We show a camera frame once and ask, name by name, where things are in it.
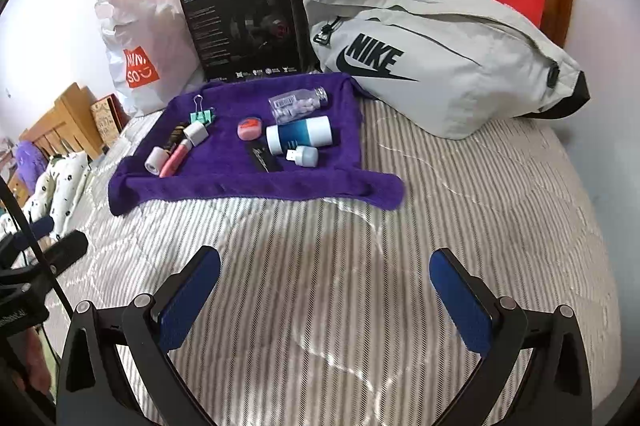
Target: blue gripper pad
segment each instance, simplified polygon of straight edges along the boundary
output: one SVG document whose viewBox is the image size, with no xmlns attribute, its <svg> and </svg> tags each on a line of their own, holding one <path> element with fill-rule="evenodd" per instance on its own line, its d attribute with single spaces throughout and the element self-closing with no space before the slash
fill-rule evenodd
<svg viewBox="0 0 640 426">
<path fill-rule="evenodd" d="M 160 325 L 158 346 L 164 353 L 182 346 L 193 322 L 200 314 L 202 306 L 220 277 L 221 265 L 218 251 L 213 247 L 202 247 L 200 251 L 202 249 L 206 249 L 206 253 L 200 258 L 191 275 L 182 281 L 169 304 L 158 316 Z"/>
<path fill-rule="evenodd" d="M 47 234 L 53 231 L 53 218 L 50 216 L 43 216 L 41 219 L 36 220 L 31 224 L 31 232 L 33 232 L 36 240 L 39 240 Z M 27 242 L 27 237 L 24 236 L 22 231 L 18 231 L 14 235 L 14 246 L 15 249 L 23 251 L 29 248 L 29 242 Z"/>
<path fill-rule="evenodd" d="M 431 255 L 429 276 L 466 348 L 484 357 L 491 348 L 491 317 L 440 249 Z"/>
</svg>

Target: screw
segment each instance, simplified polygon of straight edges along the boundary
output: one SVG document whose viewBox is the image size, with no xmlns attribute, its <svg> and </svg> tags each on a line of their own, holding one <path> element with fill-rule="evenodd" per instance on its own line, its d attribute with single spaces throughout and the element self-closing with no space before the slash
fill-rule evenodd
<svg viewBox="0 0 640 426">
<path fill-rule="evenodd" d="M 91 304 L 88 301 L 80 301 L 80 303 L 78 303 L 78 305 L 76 306 L 76 312 L 78 314 L 83 314 L 90 308 Z"/>
<path fill-rule="evenodd" d="M 500 298 L 500 307 L 502 307 L 503 309 L 512 311 L 516 308 L 516 306 L 516 301 L 513 298 L 510 298 L 508 296 L 503 296 L 502 298 Z"/>
<path fill-rule="evenodd" d="M 560 313 L 564 317 L 574 317 L 574 310 L 569 305 L 560 305 Z"/>
<path fill-rule="evenodd" d="M 149 303 L 151 303 L 151 296 L 149 296 L 149 294 L 140 294 L 133 300 L 133 304 L 139 309 L 146 307 Z"/>
</svg>

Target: nike swoosh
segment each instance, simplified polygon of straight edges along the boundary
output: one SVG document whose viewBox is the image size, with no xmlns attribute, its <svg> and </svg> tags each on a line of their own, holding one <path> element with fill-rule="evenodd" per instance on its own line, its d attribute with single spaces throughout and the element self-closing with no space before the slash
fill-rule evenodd
<svg viewBox="0 0 640 426">
<path fill-rule="evenodd" d="M 335 64 L 341 72 L 348 73 L 349 75 L 359 75 L 362 77 L 379 77 L 383 79 L 401 79 L 401 80 L 412 80 L 414 82 L 418 82 L 415 79 L 411 79 L 409 77 L 402 77 L 400 75 L 393 75 L 392 73 L 379 72 L 378 70 L 371 70 L 370 68 L 361 68 L 359 66 L 353 66 L 349 64 L 344 57 L 344 53 L 347 50 L 345 46 L 340 54 L 338 54 L 337 59 L 335 60 Z"/>
</svg>

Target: white plastic bag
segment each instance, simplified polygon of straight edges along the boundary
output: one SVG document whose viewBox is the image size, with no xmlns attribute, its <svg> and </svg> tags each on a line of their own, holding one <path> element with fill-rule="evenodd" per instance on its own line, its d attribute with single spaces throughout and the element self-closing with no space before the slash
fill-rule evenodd
<svg viewBox="0 0 640 426">
<path fill-rule="evenodd" d="M 131 116 L 178 95 L 198 66 L 184 15 L 172 0 L 98 0 L 102 40 L 116 95 Z"/>
</svg>

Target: pink highlighter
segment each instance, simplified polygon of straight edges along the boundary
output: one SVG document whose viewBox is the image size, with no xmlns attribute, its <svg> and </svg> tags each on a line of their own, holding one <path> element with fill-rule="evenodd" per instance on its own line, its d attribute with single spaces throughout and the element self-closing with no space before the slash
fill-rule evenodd
<svg viewBox="0 0 640 426">
<path fill-rule="evenodd" d="M 180 145 L 169 157 L 169 160 L 167 160 L 164 166 L 162 166 L 162 170 L 160 171 L 160 178 L 164 179 L 165 177 L 172 177 L 192 148 L 193 144 L 191 143 L 191 141 L 189 139 L 183 139 L 182 142 L 180 142 Z"/>
</svg>

